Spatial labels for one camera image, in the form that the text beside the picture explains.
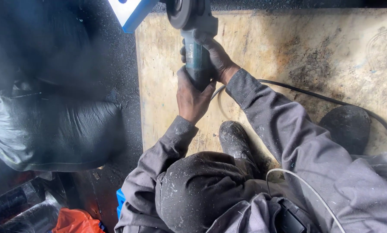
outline wooden board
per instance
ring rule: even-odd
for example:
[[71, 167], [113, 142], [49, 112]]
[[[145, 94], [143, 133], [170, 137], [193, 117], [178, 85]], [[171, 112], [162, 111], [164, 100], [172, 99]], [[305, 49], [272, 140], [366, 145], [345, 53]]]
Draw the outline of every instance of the wooden board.
[[[372, 110], [387, 120], [387, 9], [304, 9], [214, 12], [219, 41], [232, 60], [256, 78], [284, 82]], [[176, 72], [181, 36], [165, 14], [150, 14], [136, 31], [143, 146], [163, 135], [178, 107]], [[318, 123], [337, 107], [271, 86], [304, 105]], [[218, 129], [226, 120], [244, 124], [258, 153], [272, 157], [244, 113], [223, 92], [215, 98], [188, 155], [222, 151]], [[387, 151], [387, 132], [376, 120], [366, 154]], [[267, 167], [278, 167], [274, 160]]]

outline cuff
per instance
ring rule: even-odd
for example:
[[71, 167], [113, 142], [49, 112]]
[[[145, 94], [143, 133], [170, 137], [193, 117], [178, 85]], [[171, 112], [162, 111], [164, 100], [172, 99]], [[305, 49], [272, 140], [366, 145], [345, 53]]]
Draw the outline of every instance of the cuff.
[[260, 82], [244, 69], [237, 71], [227, 84], [226, 92], [241, 107], [242, 102], [247, 98]]
[[175, 147], [188, 147], [192, 139], [196, 136], [198, 128], [192, 125], [181, 116], [177, 116], [169, 126], [165, 135], [168, 137]]

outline black cable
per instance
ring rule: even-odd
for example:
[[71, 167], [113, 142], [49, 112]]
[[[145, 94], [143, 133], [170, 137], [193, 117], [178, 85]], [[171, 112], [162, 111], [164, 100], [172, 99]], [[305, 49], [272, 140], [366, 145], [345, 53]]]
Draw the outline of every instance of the black cable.
[[[354, 104], [349, 104], [349, 103], [346, 103], [346, 102], [343, 102], [343, 101], [339, 101], [339, 100], [336, 100], [336, 99], [333, 99], [333, 98], [330, 98], [330, 97], [326, 97], [324, 95], [320, 95], [320, 94], [316, 94], [316, 93], [313, 93], [313, 92], [309, 92], [309, 91], [306, 91], [306, 90], [303, 90], [303, 89], [300, 89], [300, 88], [297, 88], [297, 87], [293, 87], [293, 86], [290, 86], [290, 85], [287, 85], [287, 84], [284, 84], [284, 83], [281, 83], [281, 82], [275, 82], [275, 81], [270, 81], [270, 80], [265, 80], [265, 79], [257, 79], [257, 80], [259, 82], [273, 84], [273, 85], [277, 85], [277, 86], [280, 86], [280, 87], [288, 88], [288, 89], [293, 90], [293, 91], [297, 91], [297, 92], [300, 92], [300, 93], [308, 94], [308, 95], [317, 97], [319, 99], [323, 99], [323, 100], [331, 102], [331, 103], [340, 104], [340, 105], [356, 106]], [[218, 88], [218, 90], [216, 90], [215, 93], [212, 95], [211, 100], [224, 88], [225, 88], [224, 85], [222, 87]], [[387, 122], [383, 118], [381, 118], [376, 113], [374, 113], [374, 112], [372, 112], [370, 110], [367, 110], [366, 108], [362, 108], [362, 107], [359, 107], [359, 108], [363, 109], [365, 112], [367, 112], [367, 114], [369, 114], [371, 117], [373, 117], [378, 122], [380, 122], [383, 125], [383, 127], [385, 127], [385, 129], [387, 130]]]

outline black garbage bag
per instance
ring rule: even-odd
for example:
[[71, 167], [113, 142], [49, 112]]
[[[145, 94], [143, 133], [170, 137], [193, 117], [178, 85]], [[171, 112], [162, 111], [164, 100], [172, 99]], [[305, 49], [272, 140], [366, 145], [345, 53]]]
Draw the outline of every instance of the black garbage bag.
[[14, 81], [36, 78], [85, 85], [94, 63], [89, 36], [65, 0], [0, 0], [0, 95]]
[[0, 96], [0, 158], [18, 171], [97, 168], [114, 151], [121, 125], [114, 103]]

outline white cable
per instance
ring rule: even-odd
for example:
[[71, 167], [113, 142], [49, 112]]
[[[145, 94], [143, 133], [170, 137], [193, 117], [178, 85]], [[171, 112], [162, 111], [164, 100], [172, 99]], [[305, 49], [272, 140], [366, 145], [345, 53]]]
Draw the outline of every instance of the white cable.
[[320, 194], [318, 194], [318, 192], [313, 188], [313, 186], [311, 186], [309, 183], [307, 183], [303, 178], [301, 178], [299, 175], [295, 174], [294, 172], [291, 172], [289, 170], [285, 170], [285, 169], [282, 169], [282, 168], [274, 168], [274, 169], [271, 169], [268, 171], [267, 173], [267, 176], [265, 177], [265, 180], [267, 181], [267, 188], [268, 188], [268, 194], [271, 196], [271, 193], [269, 191], [269, 184], [268, 184], [268, 175], [269, 173], [271, 172], [274, 172], [274, 171], [280, 171], [280, 172], [286, 172], [288, 174], [291, 174], [295, 177], [297, 177], [298, 179], [300, 179], [303, 183], [305, 183], [314, 193], [315, 195], [320, 199], [321, 203], [323, 203], [323, 205], [325, 206], [325, 208], [328, 210], [328, 212], [331, 214], [331, 217], [333, 217], [334, 221], [336, 222], [337, 226], [339, 226], [340, 230], [343, 232], [343, 233], [346, 233], [346, 231], [343, 229], [343, 226], [340, 224], [340, 221], [337, 219], [336, 215], [334, 215], [333, 211], [330, 209], [330, 207], [327, 205], [327, 203], [324, 201], [324, 199], [320, 196]]

